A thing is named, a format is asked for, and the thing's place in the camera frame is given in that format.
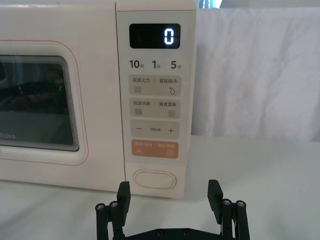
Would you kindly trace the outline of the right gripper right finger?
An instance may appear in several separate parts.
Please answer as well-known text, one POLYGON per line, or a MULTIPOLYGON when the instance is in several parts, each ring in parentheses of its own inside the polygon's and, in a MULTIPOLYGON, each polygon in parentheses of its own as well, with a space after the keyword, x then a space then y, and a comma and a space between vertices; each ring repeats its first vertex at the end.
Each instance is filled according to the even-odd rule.
POLYGON ((220 183, 215 179, 208 181, 207 198, 216 222, 220 225, 220 236, 223 240, 251 239, 247 204, 243 200, 232 202, 224 198, 220 183))

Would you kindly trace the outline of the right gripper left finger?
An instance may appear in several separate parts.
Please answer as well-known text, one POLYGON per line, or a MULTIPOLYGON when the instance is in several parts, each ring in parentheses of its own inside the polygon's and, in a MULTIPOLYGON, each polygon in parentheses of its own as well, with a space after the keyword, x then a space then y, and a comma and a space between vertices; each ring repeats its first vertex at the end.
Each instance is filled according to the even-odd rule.
POLYGON ((96 239, 108 240, 108 223, 112 223, 113 240, 125 240, 123 227, 131 202, 130 182, 122 181, 116 195, 116 200, 109 205, 99 203, 95 206, 96 212, 96 239))

